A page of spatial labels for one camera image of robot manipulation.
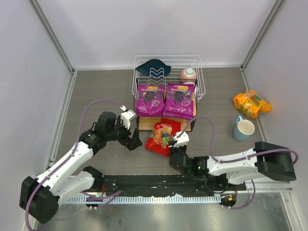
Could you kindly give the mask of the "dark blue leaf plate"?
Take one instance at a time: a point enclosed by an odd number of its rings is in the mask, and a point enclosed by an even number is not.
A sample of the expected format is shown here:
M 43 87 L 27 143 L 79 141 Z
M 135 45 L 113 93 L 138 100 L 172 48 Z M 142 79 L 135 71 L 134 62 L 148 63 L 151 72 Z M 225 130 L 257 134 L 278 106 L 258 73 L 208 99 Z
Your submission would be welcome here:
M 171 66 L 159 59 L 151 59 L 135 68 L 139 73 L 151 79 L 163 79 L 171 72 Z

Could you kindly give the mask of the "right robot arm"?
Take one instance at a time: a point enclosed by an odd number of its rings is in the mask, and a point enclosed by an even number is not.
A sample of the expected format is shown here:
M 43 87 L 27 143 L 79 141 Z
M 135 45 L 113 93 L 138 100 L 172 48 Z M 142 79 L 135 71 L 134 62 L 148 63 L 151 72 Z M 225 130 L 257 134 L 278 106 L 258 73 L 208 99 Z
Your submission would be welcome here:
M 231 185 L 263 177 L 282 182 L 296 180 L 290 149 L 272 143 L 256 142 L 247 151 L 221 157 L 191 158 L 186 150 L 185 145 L 171 147 L 169 157 L 169 165 L 184 177 Z

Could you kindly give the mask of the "pink patterned bowl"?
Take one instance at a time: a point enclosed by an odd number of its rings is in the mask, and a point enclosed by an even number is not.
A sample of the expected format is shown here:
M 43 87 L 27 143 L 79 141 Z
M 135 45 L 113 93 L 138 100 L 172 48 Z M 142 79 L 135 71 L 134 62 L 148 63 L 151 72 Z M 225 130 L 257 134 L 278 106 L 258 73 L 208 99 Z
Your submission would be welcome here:
M 194 84 L 197 80 L 197 73 L 193 68 L 186 68 L 181 71 L 179 78 L 182 83 Z

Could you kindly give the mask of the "black wooden two-tier shelf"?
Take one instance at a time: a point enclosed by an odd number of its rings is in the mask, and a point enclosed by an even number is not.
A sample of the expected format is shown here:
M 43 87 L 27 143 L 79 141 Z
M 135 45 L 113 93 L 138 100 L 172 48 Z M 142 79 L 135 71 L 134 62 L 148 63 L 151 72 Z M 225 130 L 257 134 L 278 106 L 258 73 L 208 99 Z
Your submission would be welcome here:
M 175 84 L 191 84 L 194 87 L 193 83 L 175 83 Z M 165 87 L 165 95 L 164 95 L 164 99 L 165 99 L 165 103 L 166 103 L 166 93 L 167 93 L 167 86 Z M 137 97 L 137 91 L 136 91 L 136 96 L 135 96 L 135 107 L 136 107 L 136 97 Z M 196 99 L 195 99 L 195 93 L 194 93 L 194 117 L 197 115 L 197 106 L 196 106 Z M 187 130 L 188 131 L 192 131 L 193 127 L 194 127 L 194 122 L 192 122 L 191 125 L 189 125 L 189 120 L 186 119 L 181 119 L 181 118 L 177 118 L 177 117 L 166 117 L 166 116 L 162 116 L 162 117 L 139 117 L 137 118 L 138 121 L 138 128 L 140 130 L 144 130 L 144 131 L 148 131 L 151 130 L 154 127 L 154 124 L 156 122 L 159 122 L 161 120 L 161 118 L 168 118 L 168 119 L 172 119 L 175 121 L 178 121 L 181 123 L 181 129 L 184 129 L 185 126 L 187 126 Z

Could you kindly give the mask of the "orange candy bag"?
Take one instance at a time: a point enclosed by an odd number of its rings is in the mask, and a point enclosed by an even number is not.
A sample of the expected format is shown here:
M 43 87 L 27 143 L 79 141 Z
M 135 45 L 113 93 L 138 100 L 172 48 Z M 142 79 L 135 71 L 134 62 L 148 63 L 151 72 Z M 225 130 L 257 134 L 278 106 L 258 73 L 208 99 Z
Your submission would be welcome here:
M 259 113 L 269 113 L 271 104 L 258 96 L 254 90 L 246 90 L 233 98 L 234 107 L 248 118 L 256 119 Z

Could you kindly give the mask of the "light blue mug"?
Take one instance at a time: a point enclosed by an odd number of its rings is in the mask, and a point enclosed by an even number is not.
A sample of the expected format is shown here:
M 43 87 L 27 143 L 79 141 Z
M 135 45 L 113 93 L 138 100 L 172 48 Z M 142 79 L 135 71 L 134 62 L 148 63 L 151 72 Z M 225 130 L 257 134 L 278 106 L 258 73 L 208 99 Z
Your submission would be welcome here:
M 236 125 L 233 130 L 233 137 L 238 141 L 243 141 L 251 136 L 255 132 L 254 124 L 247 120 L 243 119 L 242 116 L 236 117 Z

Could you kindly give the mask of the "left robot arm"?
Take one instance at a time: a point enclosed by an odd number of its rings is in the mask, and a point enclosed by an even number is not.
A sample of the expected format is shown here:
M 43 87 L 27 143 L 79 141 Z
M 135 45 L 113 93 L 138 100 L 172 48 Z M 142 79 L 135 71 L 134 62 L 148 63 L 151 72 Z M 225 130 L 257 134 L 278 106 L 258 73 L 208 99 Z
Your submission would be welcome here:
M 35 178 L 28 176 L 24 179 L 19 206 L 25 210 L 26 216 L 45 224 L 55 216 L 61 205 L 76 194 L 100 188 L 103 175 L 91 166 L 74 177 L 71 175 L 109 141 L 117 141 L 130 151 L 142 146 L 139 130 L 130 131 L 131 122 L 136 117 L 132 110 L 126 110 L 121 115 L 103 112 L 52 167 Z

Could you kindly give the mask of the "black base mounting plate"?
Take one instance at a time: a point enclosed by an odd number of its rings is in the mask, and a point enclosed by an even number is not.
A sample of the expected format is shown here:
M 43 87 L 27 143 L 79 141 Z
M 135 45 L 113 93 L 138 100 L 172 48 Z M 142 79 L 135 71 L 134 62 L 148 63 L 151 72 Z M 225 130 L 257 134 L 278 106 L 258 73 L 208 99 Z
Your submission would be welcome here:
M 212 196 L 224 191 L 245 191 L 246 185 L 232 185 L 224 177 L 184 177 L 182 175 L 105 175 L 87 193 L 112 195 L 121 190 L 125 197 Z

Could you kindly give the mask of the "red fruit candy bag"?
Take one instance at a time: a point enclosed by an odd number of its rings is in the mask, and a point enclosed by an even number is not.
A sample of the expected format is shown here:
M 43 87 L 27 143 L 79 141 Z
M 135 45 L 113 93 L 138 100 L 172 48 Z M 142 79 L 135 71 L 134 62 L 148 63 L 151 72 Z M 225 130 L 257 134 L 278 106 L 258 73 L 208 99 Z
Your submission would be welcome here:
M 145 149 L 165 157 L 169 157 L 169 144 L 173 136 L 181 129 L 181 123 L 168 118 L 161 118 L 156 122 L 149 136 Z

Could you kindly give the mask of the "purple blackcurrant candy bag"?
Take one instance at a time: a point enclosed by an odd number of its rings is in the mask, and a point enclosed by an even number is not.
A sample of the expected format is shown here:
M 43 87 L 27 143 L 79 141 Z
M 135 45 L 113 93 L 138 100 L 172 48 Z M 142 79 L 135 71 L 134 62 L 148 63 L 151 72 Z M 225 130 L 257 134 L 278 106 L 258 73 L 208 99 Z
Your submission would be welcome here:
M 165 87 L 141 84 L 137 89 L 135 112 L 139 117 L 162 117 Z

